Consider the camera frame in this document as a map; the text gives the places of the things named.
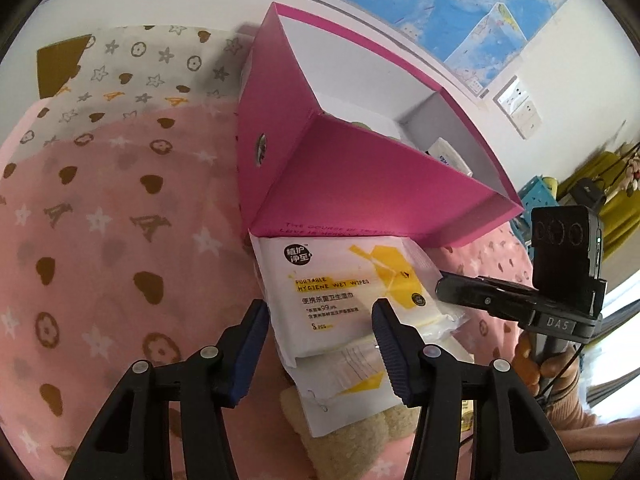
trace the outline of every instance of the small object in box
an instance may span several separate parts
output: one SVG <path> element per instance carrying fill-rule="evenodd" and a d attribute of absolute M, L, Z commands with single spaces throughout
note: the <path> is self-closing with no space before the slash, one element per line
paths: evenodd
<path fill-rule="evenodd" d="M 461 173 L 464 173 L 466 176 L 472 176 L 474 174 L 466 164 L 465 159 L 442 137 L 438 137 L 427 150 L 427 154 L 433 158 L 437 158 L 447 166 L 451 166 Z"/>

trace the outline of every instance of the white wall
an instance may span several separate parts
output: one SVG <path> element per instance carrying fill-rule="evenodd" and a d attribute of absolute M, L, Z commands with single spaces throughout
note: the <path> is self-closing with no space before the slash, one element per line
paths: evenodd
<path fill-rule="evenodd" d="M 400 33 L 341 0 L 49 0 L 28 20 L 0 64 L 0 141 L 37 99 L 39 47 L 96 27 L 141 23 L 246 30 L 262 21 L 272 1 L 356 30 L 443 85 L 479 127 L 516 189 L 535 174 L 564 179 L 625 119 L 616 144 L 635 138 L 640 130 L 640 57 L 600 0 L 568 0 L 491 84 L 483 100 L 447 79 L 437 60 Z M 492 101 L 516 73 L 529 87 L 543 119 L 529 140 L 519 136 Z"/>
<path fill-rule="evenodd" d="M 640 56 L 601 0 L 568 0 L 520 57 L 491 84 L 484 100 L 517 74 L 542 126 L 524 140 L 498 120 L 491 102 L 482 130 L 517 189 L 535 174 L 562 181 L 596 150 L 638 137 Z"/>

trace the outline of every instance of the pink box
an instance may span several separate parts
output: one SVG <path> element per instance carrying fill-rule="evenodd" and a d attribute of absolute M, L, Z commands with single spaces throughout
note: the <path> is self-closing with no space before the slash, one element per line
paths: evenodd
<path fill-rule="evenodd" d="M 238 135 L 242 222 L 258 237 L 462 246 L 522 211 L 440 85 L 373 41 L 282 4 L 271 5 L 243 71 Z M 438 137 L 472 178 L 425 153 Z"/>

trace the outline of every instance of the pink fabric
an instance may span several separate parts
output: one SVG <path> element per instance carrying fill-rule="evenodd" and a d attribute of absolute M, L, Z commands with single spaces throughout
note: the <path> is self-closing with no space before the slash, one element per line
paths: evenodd
<path fill-rule="evenodd" d="M 175 123 L 163 128 L 160 117 Z M 63 477 L 132 362 L 188 357 L 260 297 L 241 242 L 235 130 L 229 104 L 164 110 L 98 128 L 93 140 L 54 142 L 5 170 L 0 423 L 36 480 Z M 159 190 L 149 176 L 162 178 Z M 249 396 L 225 413 L 243 479 L 312 473 L 279 407 L 287 386 L 270 336 Z"/>

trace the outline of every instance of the electrical outlet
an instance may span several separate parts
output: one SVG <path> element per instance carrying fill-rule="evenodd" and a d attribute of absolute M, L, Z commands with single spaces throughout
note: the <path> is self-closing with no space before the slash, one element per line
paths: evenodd
<path fill-rule="evenodd" d="M 511 121 L 524 139 L 529 139 L 542 124 L 542 118 L 531 98 L 527 98 L 511 115 Z"/>
<path fill-rule="evenodd" d="M 528 97 L 529 91 L 520 78 L 514 76 L 508 85 L 495 97 L 495 102 L 498 103 L 504 113 L 511 116 Z"/>

